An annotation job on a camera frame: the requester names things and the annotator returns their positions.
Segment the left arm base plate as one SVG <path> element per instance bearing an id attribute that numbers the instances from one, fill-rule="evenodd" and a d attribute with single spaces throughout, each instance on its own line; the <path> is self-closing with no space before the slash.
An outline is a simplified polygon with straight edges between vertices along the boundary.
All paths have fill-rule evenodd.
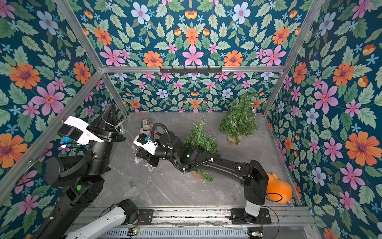
<path id="1" fill-rule="evenodd" d="M 153 209 L 139 209 L 138 210 L 138 216 L 139 216 L 139 225 L 140 226 L 149 226 L 152 223 L 153 220 Z"/>

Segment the aluminium frame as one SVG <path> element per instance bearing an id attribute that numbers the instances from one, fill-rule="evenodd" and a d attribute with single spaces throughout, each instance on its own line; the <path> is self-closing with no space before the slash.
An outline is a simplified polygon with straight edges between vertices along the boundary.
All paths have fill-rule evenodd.
<path id="1" fill-rule="evenodd" d="M 312 27 L 321 7 L 324 5 L 324 1 L 312 1 L 308 9 L 304 22 L 301 25 L 300 33 L 288 54 L 286 62 L 281 66 L 239 66 L 239 67 L 222 67 L 222 66 L 178 66 L 178 67 L 143 67 L 143 66 L 120 66 L 112 67 L 105 66 L 99 59 L 95 49 L 91 45 L 89 39 L 85 35 L 81 28 L 80 22 L 77 19 L 74 11 L 69 5 L 68 1 L 56 1 L 58 9 L 61 11 L 65 20 L 68 22 L 71 30 L 76 35 L 81 46 L 84 48 L 85 53 L 89 56 L 92 64 L 95 67 L 95 73 L 91 76 L 89 82 L 76 93 L 73 100 L 62 110 L 62 112 L 54 119 L 51 125 L 37 138 L 37 140 L 31 145 L 21 159 L 15 164 L 14 167 L 1 179 L 1 202 L 11 194 L 13 189 L 17 186 L 21 177 L 38 161 L 37 157 L 45 150 L 48 143 L 51 142 L 53 137 L 58 132 L 58 129 L 63 123 L 71 117 L 75 109 L 81 104 L 85 96 L 96 86 L 99 79 L 103 79 L 106 86 L 109 88 L 111 95 L 117 106 L 120 108 L 124 116 L 127 116 L 128 112 L 122 102 L 120 95 L 117 92 L 114 83 L 109 78 L 109 73 L 114 72 L 154 72 L 154 73 L 188 73 L 188 72 L 200 72 L 200 73 L 217 73 L 217 72 L 262 72 L 273 71 L 281 72 L 283 76 L 291 69 L 292 62 L 296 59 L 299 50 L 304 43 L 307 34 Z"/>

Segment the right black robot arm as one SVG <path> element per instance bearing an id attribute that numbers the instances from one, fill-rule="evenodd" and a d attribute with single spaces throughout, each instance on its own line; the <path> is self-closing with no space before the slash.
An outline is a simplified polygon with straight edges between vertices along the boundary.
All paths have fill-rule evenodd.
<path id="1" fill-rule="evenodd" d="M 266 214 L 261 212 L 265 205 L 269 177 L 260 162 L 236 162 L 183 143 L 162 123 L 156 123 L 151 134 L 136 136 L 134 145 L 138 148 L 136 156 L 157 167 L 160 160 L 167 160 L 179 171 L 189 173 L 197 169 L 209 170 L 236 180 L 244 187 L 246 200 L 244 212 L 232 215 L 235 223 L 262 224 Z"/>

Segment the black hook rail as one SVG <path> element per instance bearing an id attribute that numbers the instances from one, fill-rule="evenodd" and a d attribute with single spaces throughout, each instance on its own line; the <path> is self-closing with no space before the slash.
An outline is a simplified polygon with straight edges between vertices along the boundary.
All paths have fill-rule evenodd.
<path id="1" fill-rule="evenodd" d="M 180 73 L 180 74 L 188 74 L 188 73 L 222 73 L 222 67 L 210 67 L 210 66 L 195 66 L 195 67 L 186 67 L 186 66 L 178 66 L 178 67 L 159 67 L 160 73 Z"/>

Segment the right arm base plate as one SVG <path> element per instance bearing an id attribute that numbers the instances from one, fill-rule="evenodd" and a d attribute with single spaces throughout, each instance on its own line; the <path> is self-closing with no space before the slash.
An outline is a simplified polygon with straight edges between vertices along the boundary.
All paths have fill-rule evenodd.
<path id="1" fill-rule="evenodd" d="M 270 225 L 272 223 L 269 210 L 261 208 L 258 216 L 245 212 L 244 208 L 232 208 L 229 220 L 233 225 Z"/>

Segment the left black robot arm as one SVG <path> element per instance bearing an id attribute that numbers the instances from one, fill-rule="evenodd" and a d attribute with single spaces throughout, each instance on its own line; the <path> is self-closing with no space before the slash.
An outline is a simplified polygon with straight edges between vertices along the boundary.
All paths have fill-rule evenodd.
<path id="1" fill-rule="evenodd" d="M 121 133 L 123 123 L 118 120 L 116 105 L 109 104 L 91 123 L 68 117 L 59 134 L 73 142 L 88 146 L 83 156 L 54 157 L 47 160 L 45 181 L 52 188 L 62 188 L 62 194 L 34 239 L 96 239 L 107 231 L 128 224 L 136 226 L 137 206 L 126 199 L 86 226 L 69 232 L 78 216 L 103 190 L 103 174 L 110 171 L 109 162 L 114 143 L 126 140 Z"/>

